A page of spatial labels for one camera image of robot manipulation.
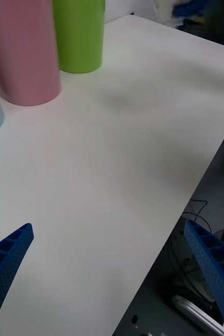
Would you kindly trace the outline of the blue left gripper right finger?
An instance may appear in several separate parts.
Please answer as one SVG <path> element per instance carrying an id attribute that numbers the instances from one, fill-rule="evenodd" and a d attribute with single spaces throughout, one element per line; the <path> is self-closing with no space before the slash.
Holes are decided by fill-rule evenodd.
<path id="1" fill-rule="evenodd" d="M 224 317 L 224 242 L 192 220 L 184 236 Z"/>

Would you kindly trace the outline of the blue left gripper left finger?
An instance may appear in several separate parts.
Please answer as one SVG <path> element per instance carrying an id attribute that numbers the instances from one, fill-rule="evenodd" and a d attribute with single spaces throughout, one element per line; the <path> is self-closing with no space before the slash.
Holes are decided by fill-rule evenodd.
<path id="1" fill-rule="evenodd" d="M 33 227 L 27 223 L 0 241 L 0 309 L 33 240 Z"/>

